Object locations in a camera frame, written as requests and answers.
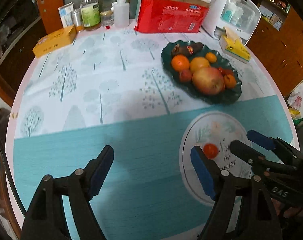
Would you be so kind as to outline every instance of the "orange cardboard box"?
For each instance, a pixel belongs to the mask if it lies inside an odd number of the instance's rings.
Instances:
[[[42,37],[33,48],[36,57],[41,57],[53,50],[60,49],[71,44],[76,37],[76,28],[74,25],[57,30]]]

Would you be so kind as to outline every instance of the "white oval plate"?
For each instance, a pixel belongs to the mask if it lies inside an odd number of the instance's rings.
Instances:
[[[219,149],[218,155],[213,160],[221,170],[228,170],[236,177],[249,178],[251,166],[229,150],[229,144],[233,140],[251,146],[244,127],[234,117],[219,111],[197,116],[185,130],[179,149],[181,176],[190,194],[203,204],[212,206],[214,201],[201,187],[190,160],[190,151],[196,145],[203,148],[206,143],[213,143]]]

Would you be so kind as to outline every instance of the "large apple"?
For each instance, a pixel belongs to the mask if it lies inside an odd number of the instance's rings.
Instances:
[[[192,76],[192,83],[205,95],[217,95],[224,86],[220,71],[214,67],[200,68]]]

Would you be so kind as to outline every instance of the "bottle label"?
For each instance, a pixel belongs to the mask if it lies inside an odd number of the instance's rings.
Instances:
[[[98,3],[93,3],[81,8],[81,16],[83,18],[84,27],[92,27],[100,23]]]

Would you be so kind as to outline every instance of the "fruit bowl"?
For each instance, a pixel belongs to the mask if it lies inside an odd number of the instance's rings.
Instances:
[[[218,68],[222,67],[223,69],[231,69],[234,73],[234,77],[236,79],[237,85],[233,89],[226,89],[223,92],[220,92],[218,95],[207,96],[200,93],[191,82],[181,83],[179,81],[178,72],[175,71],[171,66],[171,51],[175,47],[176,44],[181,46],[194,44],[194,41],[176,41],[175,43],[168,43],[166,47],[163,48],[161,52],[161,59],[163,63],[164,71],[167,75],[172,79],[175,86],[181,88],[186,93],[188,93],[193,98],[199,98],[204,100],[209,104],[232,104],[235,103],[241,95],[241,80],[238,78],[237,70],[235,70],[229,60],[223,58],[218,51],[209,49],[206,45],[202,48],[202,50],[191,57],[189,57],[189,61],[191,61],[194,57],[204,57],[208,52],[212,52],[216,55],[217,61],[215,63],[211,63],[212,67]]]

